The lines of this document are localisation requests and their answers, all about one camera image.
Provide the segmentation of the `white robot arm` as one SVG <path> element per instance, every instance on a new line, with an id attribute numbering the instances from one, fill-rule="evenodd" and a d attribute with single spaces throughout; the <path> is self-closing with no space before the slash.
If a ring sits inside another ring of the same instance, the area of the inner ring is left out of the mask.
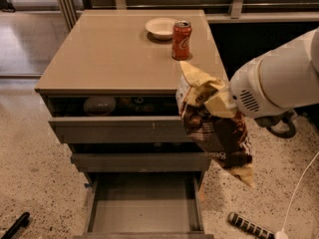
<path id="1" fill-rule="evenodd" d="M 275 117 L 319 103 L 319 29 L 244 64 L 205 103 L 211 115 Z"/>

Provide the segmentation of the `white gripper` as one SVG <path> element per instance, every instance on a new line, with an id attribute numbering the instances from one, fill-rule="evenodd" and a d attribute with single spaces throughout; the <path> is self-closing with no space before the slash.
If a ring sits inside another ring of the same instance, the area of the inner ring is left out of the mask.
<path id="1" fill-rule="evenodd" d="M 288 72 L 288 64 L 280 60 L 253 59 L 233 75 L 230 90 L 217 91 L 204 105 L 212 116 L 225 119 L 238 110 L 253 119 L 282 115 L 289 110 L 284 90 Z"/>

